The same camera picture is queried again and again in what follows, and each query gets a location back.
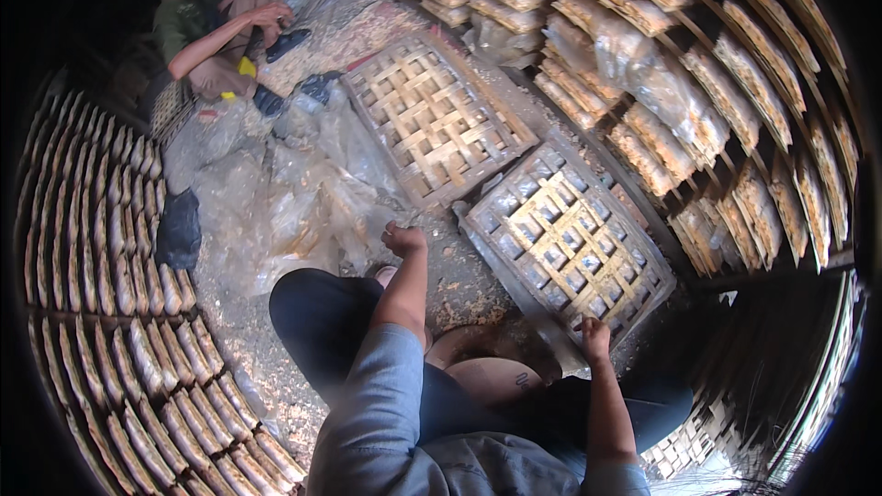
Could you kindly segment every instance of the black pants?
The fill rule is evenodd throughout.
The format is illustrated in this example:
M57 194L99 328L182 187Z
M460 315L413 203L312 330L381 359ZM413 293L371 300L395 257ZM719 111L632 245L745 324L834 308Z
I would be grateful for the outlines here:
M285 349L325 402L346 380L368 331L383 287L371 278L338 278L322 270L294 270L272 289L270 316ZM692 392L654 376L622 389L641 453L689 414ZM439 437L493 431L543 446L581 478L585 471L591 381L568 377L545 391L491 411L472 400L443 371L424 365L420 444Z

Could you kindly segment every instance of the green shirt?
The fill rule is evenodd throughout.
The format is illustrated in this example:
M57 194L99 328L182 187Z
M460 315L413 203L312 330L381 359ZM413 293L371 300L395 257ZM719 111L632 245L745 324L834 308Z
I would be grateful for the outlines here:
M162 0L153 16L153 34L168 65L186 45L214 29L201 0Z

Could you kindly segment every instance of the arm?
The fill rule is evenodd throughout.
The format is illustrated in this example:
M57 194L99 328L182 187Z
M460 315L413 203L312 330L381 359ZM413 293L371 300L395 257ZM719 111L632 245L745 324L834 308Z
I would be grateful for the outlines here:
M418 228L386 229L383 242L404 261L318 434L310 469L316 494L385 494L408 475L426 474L411 469L420 438L427 246Z
M429 283L429 248L423 231L416 227L386 225L383 243L403 262L380 297L370 327L390 323L406 327L425 345L426 291Z
M176 81L182 79L193 68L208 60L222 49L226 43L245 29L258 25L271 27L280 17L292 17L291 8L279 2L259 6L244 12L221 27L216 28L202 39L193 41L178 52L169 62L169 71Z
M596 318L582 321L582 344L591 367L588 411L588 470L609 463L637 463L631 417L610 361L610 328Z

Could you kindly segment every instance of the forearm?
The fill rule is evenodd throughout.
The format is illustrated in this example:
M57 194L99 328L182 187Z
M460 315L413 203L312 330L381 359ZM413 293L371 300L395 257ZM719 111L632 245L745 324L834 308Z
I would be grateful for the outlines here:
M193 68L214 56L226 43L250 26L251 21L248 17L238 16L205 35L202 39L186 45L169 63L172 77L176 81L182 79L187 73L193 71Z
M588 412L588 468L604 462L637 463L631 417L609 358L591 364Z
M398 272L383 292L370 326L384 323L406 327L425 345L426 291L429 283L429 252L414 249L404 258Z

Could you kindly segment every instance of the black shoe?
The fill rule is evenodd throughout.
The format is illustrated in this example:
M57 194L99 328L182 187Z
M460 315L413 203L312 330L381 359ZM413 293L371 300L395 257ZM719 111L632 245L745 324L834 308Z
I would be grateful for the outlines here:
M258 85L258 89L254 91L254 97L251 99L254 100L254 105L258 106L260 113L266 117L272 117L278 113L281 110L282 104L285 103L285 98L272 92L262 84Z
M300 28L290 35L280 35L275 44L266 49L266 63L279 60L286 52L301 44L312 34L312 29Z

